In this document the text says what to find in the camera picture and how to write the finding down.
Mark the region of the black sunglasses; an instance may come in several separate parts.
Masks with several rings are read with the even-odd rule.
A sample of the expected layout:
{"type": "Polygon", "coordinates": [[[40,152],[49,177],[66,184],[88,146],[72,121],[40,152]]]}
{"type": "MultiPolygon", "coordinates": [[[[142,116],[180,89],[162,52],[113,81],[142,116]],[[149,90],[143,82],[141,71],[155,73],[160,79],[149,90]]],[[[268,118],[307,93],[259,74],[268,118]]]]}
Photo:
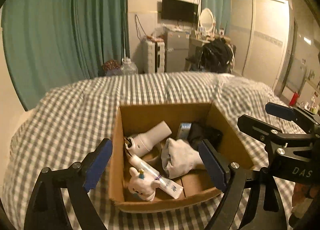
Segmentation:
{"type": "Polygon", "coordinates": [[[207,139],[210,144],[217,149],[222,141],[222,137],[223,133],[220,130],[194,122],[191,124],[187,141],[196,151],[199,150],[199,144],[201,141],[205,139],[207,139]]]}

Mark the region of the white sock bundle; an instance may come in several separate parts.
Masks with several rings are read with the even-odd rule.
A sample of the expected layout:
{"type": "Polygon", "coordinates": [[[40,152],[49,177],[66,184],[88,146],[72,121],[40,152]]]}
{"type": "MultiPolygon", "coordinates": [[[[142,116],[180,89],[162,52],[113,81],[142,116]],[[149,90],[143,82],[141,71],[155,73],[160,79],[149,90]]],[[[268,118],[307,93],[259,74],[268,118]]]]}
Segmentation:
{"type": "Polygon", "coordinates": [[[191,170],[205,169],[199,152],[182,139],[167,138],[162,149],[161,161],[169,179],[186,175],[191,170]]]}

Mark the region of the white cream tube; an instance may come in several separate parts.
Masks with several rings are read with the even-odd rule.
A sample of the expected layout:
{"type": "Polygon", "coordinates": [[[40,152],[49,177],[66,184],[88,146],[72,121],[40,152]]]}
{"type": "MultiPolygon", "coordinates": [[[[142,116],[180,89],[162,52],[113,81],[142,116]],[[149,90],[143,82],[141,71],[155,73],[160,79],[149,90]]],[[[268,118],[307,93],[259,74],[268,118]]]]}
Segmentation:
{"type": "Polygon", "coordinates": [[[146,173],[150,174],[155,180],[159,180],[161,185],[159,189],[168,194],[174,199],[178,199],[183,192],[183,187],[174,181],[163,177],[159,171],[155,170],[152,166],[142,160],[140,157],[133,155],[129,158],[131,167],[137,170],[143,169],[146,173]]]}

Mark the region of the white cartoon figurine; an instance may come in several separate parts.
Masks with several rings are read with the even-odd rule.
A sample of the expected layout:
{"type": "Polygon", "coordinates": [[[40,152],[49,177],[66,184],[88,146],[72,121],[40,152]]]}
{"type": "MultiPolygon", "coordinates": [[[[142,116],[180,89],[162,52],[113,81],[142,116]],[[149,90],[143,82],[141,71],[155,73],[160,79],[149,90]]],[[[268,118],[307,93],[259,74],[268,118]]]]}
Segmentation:
{"type": "Polygon", "coordinates": [[[155,180],[150,174],[143,169],[137,170],[130,167],[129,173],[131,179],[129,181],[128,190],[131,194],[137,194],[144,201],[153,201],[156,195],[156,189],[160,187],[159,180],[155,180]]]}

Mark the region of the white hair dryer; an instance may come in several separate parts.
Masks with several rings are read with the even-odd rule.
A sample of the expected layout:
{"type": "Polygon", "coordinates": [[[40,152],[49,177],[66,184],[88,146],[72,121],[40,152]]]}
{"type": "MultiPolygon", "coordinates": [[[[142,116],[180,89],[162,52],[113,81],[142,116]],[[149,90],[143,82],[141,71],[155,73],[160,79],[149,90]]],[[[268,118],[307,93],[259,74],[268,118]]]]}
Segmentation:
{"type": "Polygon", "coordinates": [[[165,121],[160,122],[150,130],[140,133],[134,137],[125,137],[125,149],[131,155],[143,157],[148,154],[155,145],[172,134],[171,129],[165,121]]]}

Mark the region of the red fire extinguisher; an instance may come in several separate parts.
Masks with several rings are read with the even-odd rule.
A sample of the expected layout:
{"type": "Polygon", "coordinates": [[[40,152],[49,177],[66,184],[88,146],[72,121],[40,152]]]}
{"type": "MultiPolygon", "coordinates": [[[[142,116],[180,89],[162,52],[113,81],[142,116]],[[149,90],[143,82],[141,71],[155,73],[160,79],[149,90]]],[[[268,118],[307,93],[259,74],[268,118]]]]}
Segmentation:
{"type": "Polygon", "coordinates": [[[295,92],[290,100],[289,106],[294,107],[299,99],[299,93],[295,92]]]}

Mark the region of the grey checkered bed duvet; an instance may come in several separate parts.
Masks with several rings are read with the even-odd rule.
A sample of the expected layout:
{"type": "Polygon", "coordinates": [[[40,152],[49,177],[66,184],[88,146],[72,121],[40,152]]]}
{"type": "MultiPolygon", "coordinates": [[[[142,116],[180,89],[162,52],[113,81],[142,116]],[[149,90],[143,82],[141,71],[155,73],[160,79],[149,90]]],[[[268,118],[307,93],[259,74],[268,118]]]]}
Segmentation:
{"type": "MultiPolygon", "coordinates": [[[[255,168],[267,166],[264,144],[238,130],[248,114],[280,128],[304,133],[296,124],[270,116],[268,102],[284,105],[266,84],[215,73],[162,73],[100,77],[54,88],[12,137],[2,203],[16,229],[23,229],[31,192],[43,167],[68,168],[111,138],[119,105],[214,102],[236,131],[255,168]]],[[[89,197],[108,229],[204,229],[221,197],[187,208],[153,214],[120,212],[108,200],[108,171],[89,197]]]]}

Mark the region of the black clothes on chair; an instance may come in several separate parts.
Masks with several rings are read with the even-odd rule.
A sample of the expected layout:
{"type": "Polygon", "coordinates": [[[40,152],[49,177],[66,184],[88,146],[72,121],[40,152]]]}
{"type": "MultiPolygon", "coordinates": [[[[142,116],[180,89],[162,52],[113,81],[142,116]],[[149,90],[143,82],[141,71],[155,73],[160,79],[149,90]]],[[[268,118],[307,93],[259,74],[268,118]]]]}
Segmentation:
{"type": "Polygon", "coordinates": [[[231,45],[224,39],[217,39],[203,47],[197,47],[195,55],[185,59],[185,70],[231,74],[234,64],[231,45]]]}

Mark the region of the white louvered wardrobe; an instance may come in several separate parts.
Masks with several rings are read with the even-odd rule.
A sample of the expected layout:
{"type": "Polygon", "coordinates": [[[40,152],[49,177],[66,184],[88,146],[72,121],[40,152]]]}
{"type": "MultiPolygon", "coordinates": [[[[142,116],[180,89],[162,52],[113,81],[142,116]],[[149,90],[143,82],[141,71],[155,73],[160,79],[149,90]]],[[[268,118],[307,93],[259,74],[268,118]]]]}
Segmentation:
{"type": "Polygon", "coordinates": [[[276,88],[291,28],[287,0],[231,0],[229,37],[236,47],[233,73],[276,88]]]}

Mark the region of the brown cardboard box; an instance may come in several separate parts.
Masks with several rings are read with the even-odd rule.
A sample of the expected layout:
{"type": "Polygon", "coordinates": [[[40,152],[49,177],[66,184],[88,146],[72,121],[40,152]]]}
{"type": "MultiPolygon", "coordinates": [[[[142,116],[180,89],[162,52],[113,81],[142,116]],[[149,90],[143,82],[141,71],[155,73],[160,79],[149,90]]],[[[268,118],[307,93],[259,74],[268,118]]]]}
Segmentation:
{"type": "Polygon", "coordinates": [[[212,103],[121,106],[112,138],[108,196],[127,213],[187,207],[220,194],[231,162],[253,161],[212,103]]]}

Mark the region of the white oval vanity mirror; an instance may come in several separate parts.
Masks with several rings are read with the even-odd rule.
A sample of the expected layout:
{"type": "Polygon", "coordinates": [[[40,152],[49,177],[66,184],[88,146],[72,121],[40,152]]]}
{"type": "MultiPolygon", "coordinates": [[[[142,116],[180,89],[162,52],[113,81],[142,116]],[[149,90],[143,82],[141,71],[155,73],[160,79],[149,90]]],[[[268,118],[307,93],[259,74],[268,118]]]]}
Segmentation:
{"type": "Polygon", "coordinates": [[[212,11],[209,8],[204,8],[199,17],[200,31],[205,31],[206,34],[213,33],[215,30],[216,20],[212,11]]]}

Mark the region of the white suitcase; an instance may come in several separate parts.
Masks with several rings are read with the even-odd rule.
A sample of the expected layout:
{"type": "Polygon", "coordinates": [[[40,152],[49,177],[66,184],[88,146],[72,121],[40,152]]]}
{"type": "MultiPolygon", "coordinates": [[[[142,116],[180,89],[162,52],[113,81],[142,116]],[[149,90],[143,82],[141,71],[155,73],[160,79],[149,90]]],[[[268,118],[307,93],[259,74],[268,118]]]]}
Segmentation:
{"type": "Polygon", "coordinates": [[[165,43],[144,40],[142,45],[144,73],[163,73],[165,71],[165,43]]]}

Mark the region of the brown patterned bag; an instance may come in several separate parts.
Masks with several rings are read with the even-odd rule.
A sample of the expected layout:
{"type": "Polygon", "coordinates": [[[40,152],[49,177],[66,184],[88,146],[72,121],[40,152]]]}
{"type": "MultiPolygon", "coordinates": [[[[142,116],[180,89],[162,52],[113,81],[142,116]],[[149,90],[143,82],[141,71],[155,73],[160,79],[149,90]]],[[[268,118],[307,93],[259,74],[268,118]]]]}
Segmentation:
{"type": "Polygon", "coordinates": [[[102,65],[105,76],[122,75],[120,63],[117,60],[109,60],[102,65]]]}

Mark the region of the large green curtain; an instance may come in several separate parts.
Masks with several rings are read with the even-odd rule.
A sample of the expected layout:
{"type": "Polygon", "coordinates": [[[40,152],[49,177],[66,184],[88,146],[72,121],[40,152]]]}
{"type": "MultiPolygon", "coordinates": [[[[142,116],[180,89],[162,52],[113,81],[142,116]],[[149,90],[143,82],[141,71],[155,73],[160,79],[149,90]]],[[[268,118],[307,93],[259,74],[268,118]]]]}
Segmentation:
{"type": "Polygon", "coordinates": [[[104,74],[128,56],[127,0],[5,0],[4,53],[25,110],[55,87],[104,74]]]}

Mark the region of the black wall television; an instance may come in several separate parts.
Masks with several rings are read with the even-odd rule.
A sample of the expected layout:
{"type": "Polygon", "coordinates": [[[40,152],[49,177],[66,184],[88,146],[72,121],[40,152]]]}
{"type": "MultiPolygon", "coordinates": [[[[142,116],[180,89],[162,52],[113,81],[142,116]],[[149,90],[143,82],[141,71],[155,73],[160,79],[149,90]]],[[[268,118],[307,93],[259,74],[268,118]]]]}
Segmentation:
{"type": "Polygon", "coordinates": [[[198,5],[180,0],[162,0],[161,19],[197,23],[198,5]]]}

